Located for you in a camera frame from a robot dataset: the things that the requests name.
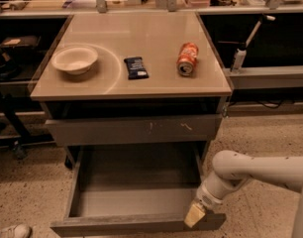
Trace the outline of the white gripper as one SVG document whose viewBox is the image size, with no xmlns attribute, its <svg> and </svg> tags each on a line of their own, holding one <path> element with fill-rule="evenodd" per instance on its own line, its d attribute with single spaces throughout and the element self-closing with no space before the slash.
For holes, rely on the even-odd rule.
<svg viewBox="0 0 303 238">
<path fill-rule="evenodd" d="M 189 228 L 196 225 L 206 215 L 205 209 L 213 210 L 215 207 L 222 204 L 222 200 L 208 190 L 205 181 L 197 188 L 195 199 L 196 201 L 191 202 L 184 218 L 184 223 Z"/>
</svg>

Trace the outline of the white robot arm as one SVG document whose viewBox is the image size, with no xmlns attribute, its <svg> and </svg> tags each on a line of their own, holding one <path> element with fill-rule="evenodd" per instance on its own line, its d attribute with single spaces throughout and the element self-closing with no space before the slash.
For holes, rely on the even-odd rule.
<svg viewBox="0 0 303 238">
<path fill-rule="evenodd" d="M 192 228 L 208 210 L 253 179 L 300 194 L 291 238 L 303 238 L 303 157 L 252 157 L 230 150 L 218 152 L 212 159 L 212 171 L 196 190 L 184 223 Z"/>
</svg>

